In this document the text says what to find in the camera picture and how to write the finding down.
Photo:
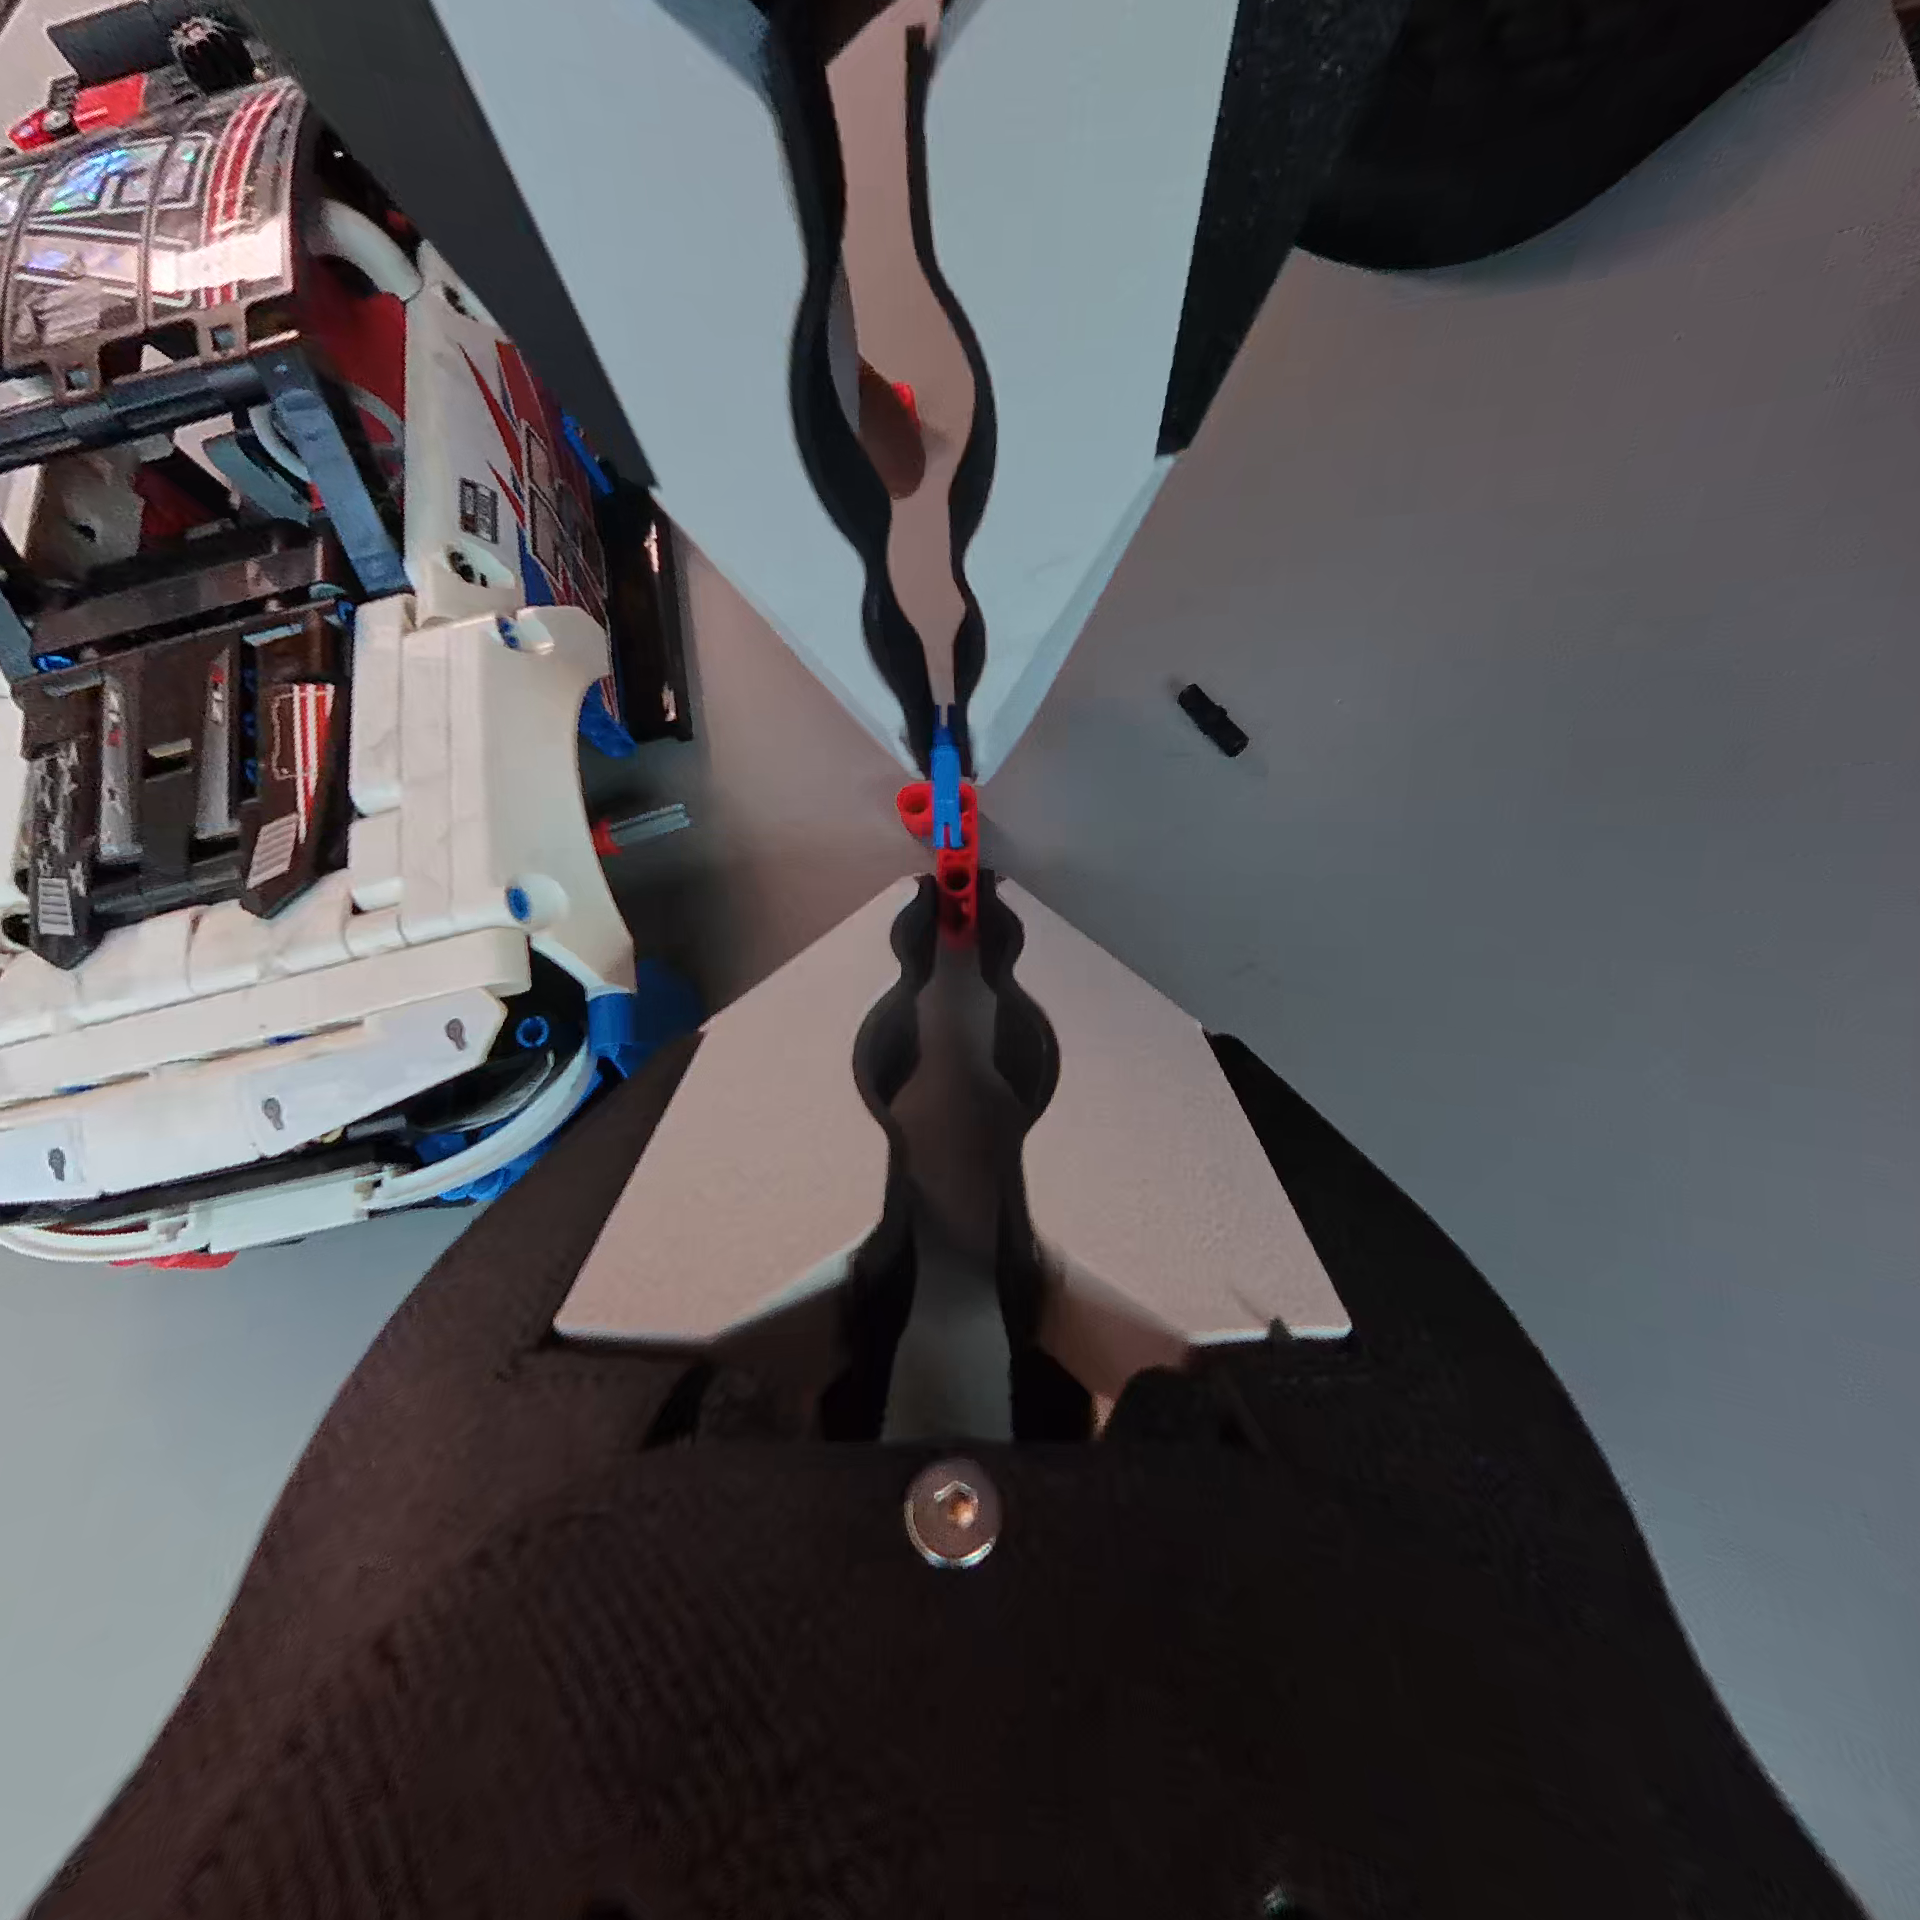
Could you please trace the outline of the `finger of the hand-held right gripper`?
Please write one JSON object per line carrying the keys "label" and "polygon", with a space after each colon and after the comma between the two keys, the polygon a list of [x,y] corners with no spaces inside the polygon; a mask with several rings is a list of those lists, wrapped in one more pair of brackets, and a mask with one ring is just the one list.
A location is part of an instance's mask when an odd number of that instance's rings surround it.
{"label": "finger of the hand-held right gripper", "polygon": [[1161,416],[1238,12],[986,2],[937,31],[931,242],[994,426],[965,561],[978,783],[1034,724],[1169,479]]}
{"label": "finger of the hand-held right gripper", "polygon": [[669,516],[907,771],[937,729],[835,379],[846,170],[817,5],[438,5]]}

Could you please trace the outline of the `grey desk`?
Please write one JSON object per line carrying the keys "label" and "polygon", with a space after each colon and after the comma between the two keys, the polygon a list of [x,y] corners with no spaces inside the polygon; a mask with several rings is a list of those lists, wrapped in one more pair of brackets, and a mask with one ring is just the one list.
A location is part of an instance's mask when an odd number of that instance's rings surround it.
{"label": "grey desk", "polygon": [[[1526,244],[1288,257],[991,875],[1209,1033],[1351,1312],[1080,1442],[823,1439],[559,1309],[697,1037],[343,1383],[33,1915],[1915,1915],[1915,1589],[1790,1761],[1659,1520],[1914,1386],[1914,75],[1825,10]],[[1248,733],[1223,759],[1199,683]]]}

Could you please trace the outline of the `toy brick race car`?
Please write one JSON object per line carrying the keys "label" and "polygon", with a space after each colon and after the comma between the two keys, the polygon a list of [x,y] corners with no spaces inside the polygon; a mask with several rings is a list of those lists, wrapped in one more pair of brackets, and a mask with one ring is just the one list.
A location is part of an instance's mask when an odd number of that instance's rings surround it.
{"label": "toy brick race car", "polygon": [[2,1242],[498,1197],[675,1031],[677,545],[248,5],[5,5]]}

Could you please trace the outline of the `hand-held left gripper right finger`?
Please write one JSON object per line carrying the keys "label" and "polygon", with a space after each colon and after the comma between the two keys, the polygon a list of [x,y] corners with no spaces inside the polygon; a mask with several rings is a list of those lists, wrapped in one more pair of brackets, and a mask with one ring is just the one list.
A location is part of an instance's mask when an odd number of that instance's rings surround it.
{"label": "hand-held left gripper right finger", "polygon": [[1080,1442],[1133,1380],[1351,1336],[1208,1029],[1025,888],[982,882],[1013,1431]]}

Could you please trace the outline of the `red T-shaped brick beam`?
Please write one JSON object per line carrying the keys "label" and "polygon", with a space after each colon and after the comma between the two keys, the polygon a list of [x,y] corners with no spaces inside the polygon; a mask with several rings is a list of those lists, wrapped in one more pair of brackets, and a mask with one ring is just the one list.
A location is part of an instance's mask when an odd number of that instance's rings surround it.
{"label": "red T-shaped brick beam", "polygon": [[936,843],[933,783],[918,780],[903,785],[897,792],[897,816],[901,828],[906,828],[931,857],[939,892],[943,936],[951,946],[974,945],[978,907],[978,821],[977,792],[973,783],[960,783],[958,786],[960,848],[939,848]]}

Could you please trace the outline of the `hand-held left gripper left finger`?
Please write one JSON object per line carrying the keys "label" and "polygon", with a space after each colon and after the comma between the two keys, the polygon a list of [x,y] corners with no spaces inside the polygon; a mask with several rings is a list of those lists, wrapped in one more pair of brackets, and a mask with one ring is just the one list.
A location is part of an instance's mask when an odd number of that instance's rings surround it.
{"label": "hand-held left gripper left finger", "polygon": [[823,1439],[880,1433],[918,1292],[897,1103],[936,900],[895,880],[704,1024],[560,1340],[757,1375]]}

